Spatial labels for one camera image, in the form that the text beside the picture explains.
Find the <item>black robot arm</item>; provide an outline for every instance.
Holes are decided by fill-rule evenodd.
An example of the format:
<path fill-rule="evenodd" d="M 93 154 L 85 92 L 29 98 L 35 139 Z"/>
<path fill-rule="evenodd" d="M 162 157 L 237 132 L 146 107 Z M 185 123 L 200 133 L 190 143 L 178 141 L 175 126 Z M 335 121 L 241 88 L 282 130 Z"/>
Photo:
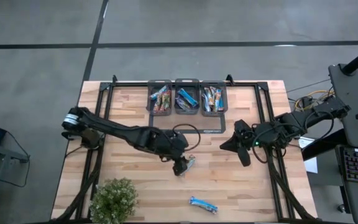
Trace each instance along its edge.
<path fill-rule="evenodd" d="M 325 119 L 342 118 L 350 110 L 340 99 L 329 97 L 310 110 L 293 111 L 275 117 L 274 121 L 253 124 L 243 120 L 234 123 L 232 138 L 220 145 L 221 149 L 237 152 L 243 166 L 250 165 L 248 150 L 255 146 L 267 149 L 283 149 L 296 136 Z"/>
<path fill-rule="evenodd" d="M 88 149 L 99 147 L 104 134 L 110 134 L 125 140 L 137 150 L 158 155 L 162 162 L 173 160 L 175 175 L 180 175 L 187 170 L 188 161 L 183 153 L 188 143 L 185 136 L 180 133 L 162 131 L 150 126 L 128 127 L 99 118 L 88 108 L 79 107 L 70 109 L 62 126 L 66 130 L 62 133 L 64 137 L 71 139 L 69 136 L 80 136 L 81 145 Z"/>

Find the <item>wooden table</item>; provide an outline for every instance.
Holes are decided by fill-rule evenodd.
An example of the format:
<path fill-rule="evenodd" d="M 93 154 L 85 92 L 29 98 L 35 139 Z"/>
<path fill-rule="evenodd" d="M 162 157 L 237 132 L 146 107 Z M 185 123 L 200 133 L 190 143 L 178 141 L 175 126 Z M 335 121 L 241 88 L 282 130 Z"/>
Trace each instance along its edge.
<path fill-rule="evenodd" d="M 78 106 L 94 111 L 100 82 L 84 82 Z M 268 81 L 274 115 L 290 112 L 283 81 Z M 228 87 L 226 131 L 222 134 L 202 134 L 201 144 L 187 155 L 194 155 L 196 163 L 184 177 L 173 175 L 173 163 L 162 163 L 158 156 L 137 151 L 121 139 L 108 136 L 104 147 L 99 183 L 106 179 L 131 179 L 139 194 L 139 206 L 129 222 L 275 222 L 276 213 L 267 164 L 261 164 L 250 151 L 251 165 L 243 167 L 237 154 L 219 149 L 234 131 L 234 122 L 243 119 L 248 124 L 259 123 L 255 93 L 250 87 Z M 109 119 L 127 126 L 146 126 L 146 87 L 115 87 Z M 172 120 L 207 125 L 195 117 L 172 114 Z M 197 142 L 197 134 L 186 134 L 190 145 Z M 78 147 L 72 141 L 68 152 Z M 258 155 L 265 159 L 262 149 Z M 83 175 L 86 150 L 79 150 L 65 159 L 52 218 L 58 217 L 78 193 Z M 288 147 L 284 157 L 290 188 L 306 210 L 316 217 L 301 152 Z M 191 196 L 210 202 L 219 208 L 213 215 L 189 206 Z M 84 216 L 89 199 L 85 200 Z M 283 193 L 280 191 L 284 217 L 288 217 Z"/>

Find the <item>snack bar wrapper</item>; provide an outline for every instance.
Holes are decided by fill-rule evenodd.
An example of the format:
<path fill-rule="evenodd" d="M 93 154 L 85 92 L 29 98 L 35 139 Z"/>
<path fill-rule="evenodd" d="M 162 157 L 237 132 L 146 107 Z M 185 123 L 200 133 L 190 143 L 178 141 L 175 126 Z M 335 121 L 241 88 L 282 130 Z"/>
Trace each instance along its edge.
<path fill-rule="evenodd" d="M 219 100 L 219 109 L 218 111 L 224 111 L 224 105 L 223 105 L 223 97 L 221 96 L 221 99 Z"/>
<path fill-rule="evenodd" d="M 212 97 L 215 97 L 216 88 L 213 86 L 210 86 L 209 88 L 211 89 Z"/>
<path fill-rule="evenodd" d="M 183 110 L 190 110 L 190 105 L 180 96 L 176 97 L 177 104 Z"/>
<path fill-rule="evenodd" d="M 162 104 L 160 111 L 168 110 L 171 105 L 171 91 L 165 91 L 162 93 Z"/>
<path fill-rule="evenodd" d="M 153 93 L 150 95 L 151 100 L 156 100 L 158 95 L 161 95 L 163 92 L 169 90 L 168 85 L 163 86 L 158 92 Z"/>
<path fill-rule="evenodd" d="M 214 112 L 218 112 L 219 109 L 219 101 L 221 100 L 222 90 L 218 89 L 215 93 L 215 105 L 214 105 Z"/>
<path fill-rule="evenodd" d="M 205 111 L 211 112 L 211 107 L 209 107 L 209 104 L 208 104 L 208 97 L 206 96 L 205 93 L 203 94 L 202 97 L 204 98 L 204 105 L 203 106 L 204 106 Z"/>
<path fill-rule="evenodd" d="M 160 105 L 161 105 L 161 101 L 162 101 L 162 95 L 161 95 L 161 94 L 158 94 L 158 95 L 156 96 L 156 99 L 157 99 L 157 101 L 155 102 L 154 108 L 153 108 L 153 111 L 154 111 L 154 112 L 160 111 Z"/>
<path fill-rule="evenodd" d="M 189 102 L 192 107 L 197 106 L 198 102 L 193 99 L 193 97 L 191 97 L 184 89 L 181 88 L 178 91 L 178 94 L 181 95 L 187 102 Z"/>
<path fill-rule="evenodd" d="M 190 205 L 195 205 L 195 206 L 199 206 L 213 214 L 216 214 L 218 212 L 218 208 L 217 206 L 210 204 L 208 202 L 205 202 L 203 200 L 197 199 L 193 196 L 191 196 L 190 200 L 189 200 L 189 204 Z"/>
<path fill-rule="evenodd" d="M 209 88 L 207 88 L 207 87 L 204 87 L 204 90 L 205 90 L 206 96 L 208 97 L 208 105 L 213 106 L 214 105 L 214 98 L 213 98 L 211 90 Z"/>

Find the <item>potted plant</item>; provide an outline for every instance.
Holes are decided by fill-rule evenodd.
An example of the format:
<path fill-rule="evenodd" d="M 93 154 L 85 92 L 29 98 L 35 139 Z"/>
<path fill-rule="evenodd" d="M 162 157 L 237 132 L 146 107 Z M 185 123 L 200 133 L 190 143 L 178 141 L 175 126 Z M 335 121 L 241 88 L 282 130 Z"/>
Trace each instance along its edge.
<path fill-rule="evenodd" d="M 90 205 L 91 220 L 100 224 L 120 224 L 135 214 L 137 193 L 131 180 L 114 179 L 98 186 Z"/>

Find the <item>gray floor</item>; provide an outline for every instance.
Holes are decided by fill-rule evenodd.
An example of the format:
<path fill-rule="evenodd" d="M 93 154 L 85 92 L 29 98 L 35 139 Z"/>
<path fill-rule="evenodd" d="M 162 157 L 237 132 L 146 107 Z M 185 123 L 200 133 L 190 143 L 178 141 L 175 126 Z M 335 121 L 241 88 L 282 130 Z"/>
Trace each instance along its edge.
<path fill-rule="evenodd" d="M 0 0 L 0 44 L 91 43 L 102 0 Z M 353 0 L 110 0 L 99 42 L 358 40 Z M 62 118 L 80 91 L 88 49 L 0 50 L 0 127 L 31 154 L 25 188 L 4 184 L 0 223 L 48 220 L 67 142 Z M 328 78 L 358 46 L 99 49 L 90 80 L 196 77 L 284 80 L 287 90 Z M 327 90 L 329 82 L 288 94 Z M 336 129 L 341 127 L 337 122 Z M 318 138 L 328 123 L 307 136 Z M 25 166 L 9 176 L 20 181 Z M 310 178 L 320 218 L 352 222 L 336 211 L 339 188 Z"/>

